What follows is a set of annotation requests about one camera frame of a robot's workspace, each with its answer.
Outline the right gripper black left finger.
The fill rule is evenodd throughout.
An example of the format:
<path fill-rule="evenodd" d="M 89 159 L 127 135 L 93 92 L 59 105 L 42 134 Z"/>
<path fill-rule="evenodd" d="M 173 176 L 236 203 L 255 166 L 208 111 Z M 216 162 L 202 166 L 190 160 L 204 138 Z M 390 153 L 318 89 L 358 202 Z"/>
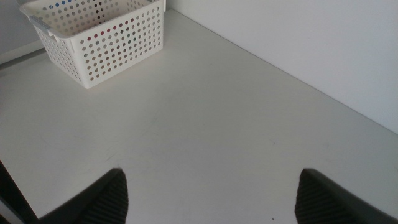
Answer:
<path fill-rule="evenodd" d="M 129 208 L 126 175 L 113 168 L 85 190 L 39 219 L 39 223 L 125 224 Z"/>

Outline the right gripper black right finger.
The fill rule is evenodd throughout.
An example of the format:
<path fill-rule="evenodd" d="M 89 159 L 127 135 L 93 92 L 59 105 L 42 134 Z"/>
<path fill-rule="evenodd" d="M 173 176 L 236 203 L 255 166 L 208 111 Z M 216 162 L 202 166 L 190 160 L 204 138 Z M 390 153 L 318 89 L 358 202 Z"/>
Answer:
<path fill-rule="evenodd" d="M 309 168 L 299 177 L 295 217 L 298 223 L 397 224 L 396 218 Z"/>

